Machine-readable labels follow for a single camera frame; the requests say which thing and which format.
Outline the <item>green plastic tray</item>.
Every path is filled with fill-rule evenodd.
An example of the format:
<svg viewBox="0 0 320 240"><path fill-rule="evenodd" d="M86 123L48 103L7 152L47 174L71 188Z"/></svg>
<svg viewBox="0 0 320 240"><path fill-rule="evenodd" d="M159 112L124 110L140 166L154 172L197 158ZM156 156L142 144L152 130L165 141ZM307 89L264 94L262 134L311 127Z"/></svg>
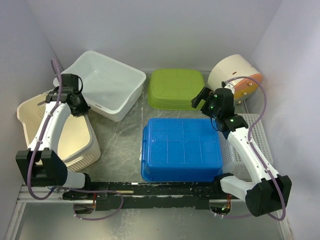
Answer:
<svg viewBox="0 0 320 240"><path fill-rule="evenodd" d="M192 99L205 86L198 70L162 68L155 70L149 79L147 100L159 110L192 111Z"/></svg>

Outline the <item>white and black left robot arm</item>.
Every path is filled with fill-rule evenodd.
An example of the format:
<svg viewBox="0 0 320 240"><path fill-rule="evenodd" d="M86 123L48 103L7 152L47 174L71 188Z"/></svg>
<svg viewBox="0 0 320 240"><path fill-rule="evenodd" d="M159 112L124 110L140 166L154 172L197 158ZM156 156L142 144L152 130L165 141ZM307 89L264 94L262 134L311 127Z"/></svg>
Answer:
<svg viewBox="0 0 320 240"><path fill-rule="evenodd" d="M28 186L75 189L81 199L89 199L94 188L84 173L74 172L58 156L58 145L69 116L81 117L89 112L83 97L80 76L63 73L59 85L45 98L45 111L39 129L26 150L15 156L20 173Z"/></svg>

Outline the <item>blue plastic tub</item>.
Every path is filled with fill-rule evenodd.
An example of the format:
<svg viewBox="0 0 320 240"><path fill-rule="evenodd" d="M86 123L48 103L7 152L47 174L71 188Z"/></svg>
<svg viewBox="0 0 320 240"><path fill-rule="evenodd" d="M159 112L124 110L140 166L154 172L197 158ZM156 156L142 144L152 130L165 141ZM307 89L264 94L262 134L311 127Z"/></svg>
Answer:
<svg viewBox="0 0 320 240"><path fill-rule="evenodd" d="M141 143L146 182L212 182L223 172L219 133L208 118L151 118Z"/></svg>

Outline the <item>cream perforated laundry basket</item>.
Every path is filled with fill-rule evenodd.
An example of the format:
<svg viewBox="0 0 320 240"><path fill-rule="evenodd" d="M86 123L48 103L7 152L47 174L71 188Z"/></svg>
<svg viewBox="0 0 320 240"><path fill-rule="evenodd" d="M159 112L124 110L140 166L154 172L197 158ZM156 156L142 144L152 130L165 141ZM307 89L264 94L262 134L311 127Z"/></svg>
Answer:
<svg viewBox="0 0 320 240"><path fill-rule="evenodd" d="M45 98L48 92L36 95L17 108L17 119L21 122L24 138L29 145L39 129L45 114ZM67 168L79 172L96 162L101 150L89 118L70 115L66 120L58 143L57 154Z"/></svg>

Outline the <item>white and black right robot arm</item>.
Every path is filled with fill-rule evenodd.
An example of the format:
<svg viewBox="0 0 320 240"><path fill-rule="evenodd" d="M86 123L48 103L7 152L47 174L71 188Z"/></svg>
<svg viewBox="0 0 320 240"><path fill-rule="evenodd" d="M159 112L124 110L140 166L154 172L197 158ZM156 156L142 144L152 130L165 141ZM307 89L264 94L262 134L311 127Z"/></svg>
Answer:
<svg viewBox="0 0 320 240"><path fill-rule="evenodd" d="M214 178L212 193L218 199L230 194L245 202L251 215L271 216L275 211L282 211L277 221L284 220L292 181L268 162L258 145L251 137L252 126L235 113L234 94L226 87L211 90L203 87L191 100L196 108L204 101L201 112L215 122L215 130L222 133L230 145L238 152L246 166L251 182L243 181L231 173L223 173Z"/></svg>

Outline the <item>white perforated plastic basket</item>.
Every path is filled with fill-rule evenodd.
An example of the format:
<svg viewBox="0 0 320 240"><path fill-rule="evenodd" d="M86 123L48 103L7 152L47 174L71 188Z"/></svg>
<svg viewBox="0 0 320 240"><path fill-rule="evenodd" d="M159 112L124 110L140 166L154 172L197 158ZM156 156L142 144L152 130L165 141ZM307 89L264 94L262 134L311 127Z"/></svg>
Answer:
<svg viewBox="0 0 320 240"><path fill-rule="evenodd" d="M261 120L259 120L259 122L253 127L251 131L251 137L254 139L258 148L261 150L268 162L271 165L273 165L274 159L272 157L271 150ZM248 172L247 167L242 161L239 153L229 143L229 141L225 139L224 135L221 132L219 133L219 140L223 160L222 172L224 174L231 173L240 180L251 182L251 176Z"/></svg>

